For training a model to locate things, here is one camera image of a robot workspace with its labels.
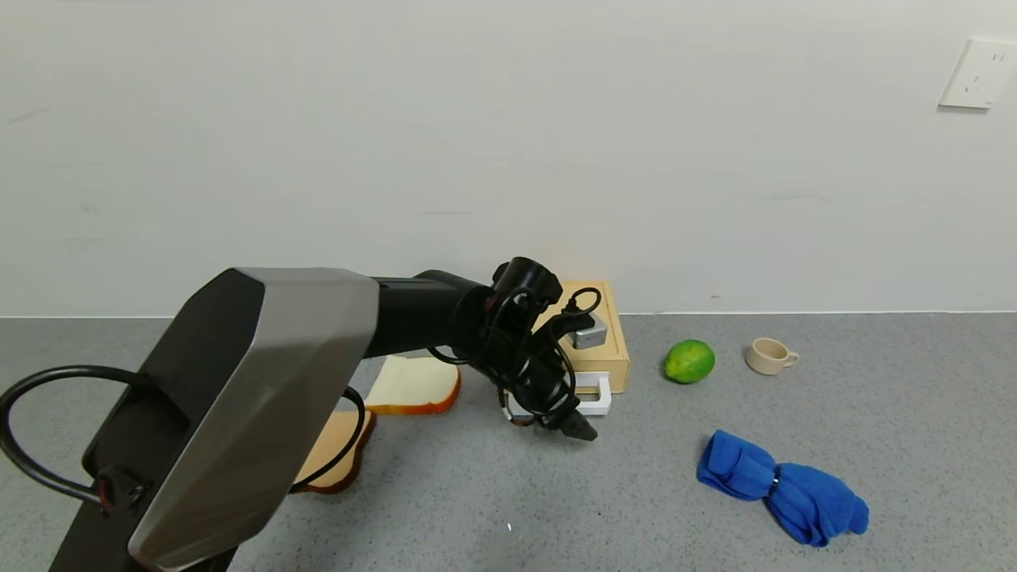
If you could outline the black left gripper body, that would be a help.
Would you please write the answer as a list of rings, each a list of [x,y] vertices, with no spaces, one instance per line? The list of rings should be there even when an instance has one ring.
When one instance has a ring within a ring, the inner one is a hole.
[[[559,365],[530,355],[512,385],[512,397],[541,427],[580,431],[580,399],[575,395],[575,370],[566,357]]]

